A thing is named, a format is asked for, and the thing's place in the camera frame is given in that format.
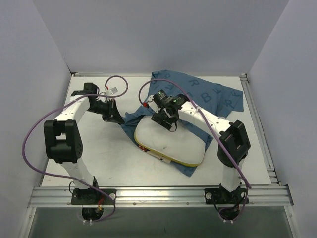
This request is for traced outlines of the white pillow with yellow edge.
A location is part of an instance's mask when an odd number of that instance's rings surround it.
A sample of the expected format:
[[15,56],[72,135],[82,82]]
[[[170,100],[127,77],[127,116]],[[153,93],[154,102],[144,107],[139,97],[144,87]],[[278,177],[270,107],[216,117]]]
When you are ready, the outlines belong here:
[[167,162],[195,167],[205,155],[205,143],[182,123],[178,122],[177,129],[170,132],[155,123],[151,116],[144,116],[136,126],[134,139],[140,149]]

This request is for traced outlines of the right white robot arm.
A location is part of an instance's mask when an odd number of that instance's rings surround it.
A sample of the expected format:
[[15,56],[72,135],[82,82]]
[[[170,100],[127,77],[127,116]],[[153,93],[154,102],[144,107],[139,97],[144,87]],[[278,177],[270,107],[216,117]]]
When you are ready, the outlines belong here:
[[237,197],[237,188],[243,181],[250,183],[242,172],[242,164],[251,148],[245,125],[236,120],[222,119],[198,106],[189,96],[167,96],[163,90],[148,97],[144,103],[155,113],[152,120],[170,130],[178,120],[188,122],[211,135],[218,142],[217,157],[223,164],[222,189],[219,196],[226,203]]

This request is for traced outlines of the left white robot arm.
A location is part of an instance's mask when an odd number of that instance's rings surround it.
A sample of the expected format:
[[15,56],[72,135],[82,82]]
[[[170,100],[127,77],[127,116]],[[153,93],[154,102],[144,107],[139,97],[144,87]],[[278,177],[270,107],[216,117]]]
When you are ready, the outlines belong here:
[[85,112],[102,116],[106,122],[123,124],[115,99],[98,99],[99,88],[94,83],[85,83],[83,90],[71,94],[69,106],[53,120],[44,122],[46,154],[60,164],[72,177],[74,192],[89,203],[100,199],[96,178],[88,171],[83,159],[83,142],[78,123]]

